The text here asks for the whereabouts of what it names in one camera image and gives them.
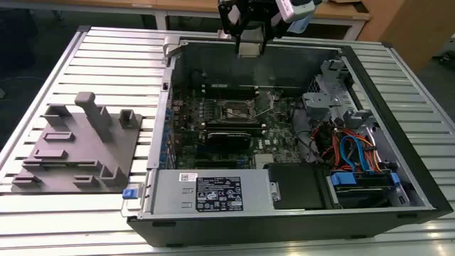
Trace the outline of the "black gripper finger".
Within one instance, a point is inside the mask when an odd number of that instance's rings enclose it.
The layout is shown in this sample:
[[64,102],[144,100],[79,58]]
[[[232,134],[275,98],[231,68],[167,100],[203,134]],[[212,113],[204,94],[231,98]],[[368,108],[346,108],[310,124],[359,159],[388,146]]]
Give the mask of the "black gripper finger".
[[239,53],[246,22],[246,1],[219,1],[219,15],[223,31],[235,40],[235,53]]
[[270,40],[275,37],[283,36],[283,16],[276,4],[276,1],[262,1],[262,29],[263,29],[263,42],[262,54],[264,54],[266,46]]

